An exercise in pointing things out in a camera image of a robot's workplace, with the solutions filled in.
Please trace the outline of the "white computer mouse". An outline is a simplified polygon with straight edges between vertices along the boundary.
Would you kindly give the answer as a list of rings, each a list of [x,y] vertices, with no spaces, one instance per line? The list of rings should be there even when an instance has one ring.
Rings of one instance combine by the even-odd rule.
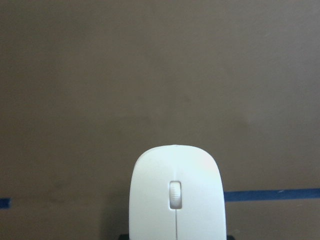
[[[224,240],[222,179],[214,158],[189,145],[151,148],[136,161],[129,191],[131,240]]]

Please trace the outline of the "blue tape line crosswise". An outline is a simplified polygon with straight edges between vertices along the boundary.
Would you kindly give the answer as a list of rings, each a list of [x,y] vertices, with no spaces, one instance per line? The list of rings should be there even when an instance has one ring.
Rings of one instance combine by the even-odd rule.
[[[277,190],[247,190],[247,191],[225,191],[217,199],[209,197],[208,193],[190,196],[185,190],[181,191],[181,206],[216,206],[226,202],[252,202],[252,201],[289,201],[302,199],[318,199],[320,197],[319,188],[303,189],[277,189]],[[31,205],[43,204],[76,204],[85,203],[91,205],[98,200],[106,200],[108,205],[130,204],[130,191],[116,191],[108,195],[83,195],[83,196],[25,196],[25,197],[2,197],[0,208],[9,209],[14,206],[28,207]]]

